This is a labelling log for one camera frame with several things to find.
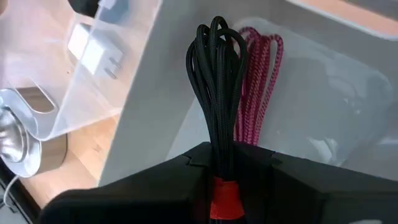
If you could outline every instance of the white cable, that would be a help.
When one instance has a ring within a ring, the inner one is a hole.
[[[2,196],[2,202],[3,202],[3,204],[4,204],[5,206],[9,207],[9,208],[12,208],[12,206],[9,205],[9,204],[7,203],[7,198],[8,198],[8,195],[9,195],[9,192],[10,192],[10,189],[11,189],[12,185],[15,183],[15,181],[18,180],[18,178],[19,178],[19,176],[16,175],[16,176],[8,183],[8,185],[7,185],[7,187],[6,187],[6,190],[4,191],[4,195]]]

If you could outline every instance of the red cable tie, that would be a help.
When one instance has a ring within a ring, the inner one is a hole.
[[[223,181],[214,177],[214,194],[210,207],[210,218],[215,220],[236,220],[244,216],[236,181]]]

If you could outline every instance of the plug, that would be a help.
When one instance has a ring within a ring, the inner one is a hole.
[[[120,68],[123,53],[103,32],[94,30],[90,36],[90,29],[87,24],[77,24],[68,49],[92,75],[117,79],[115,74]]]

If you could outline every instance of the white power adapter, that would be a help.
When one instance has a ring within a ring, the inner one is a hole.
[[[68,49],[92,75],[116,79],[123,53],[100,31],[94,30],[90,37],[90,29],[87,24],[77,24]]]

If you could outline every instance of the pink braided cable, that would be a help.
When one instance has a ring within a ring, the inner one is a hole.
[[[242,28],[239,33],[244,36],[248,44],[249,63],[248,72],[243,81],[234,138],[236,141],[257,145],[262,120],[279,74],[284,43],[281,36],[277,34],[261,35],[252,27]],[[272,41],[277,43],[277,52],[274,68],[266,88],[271,62]]]

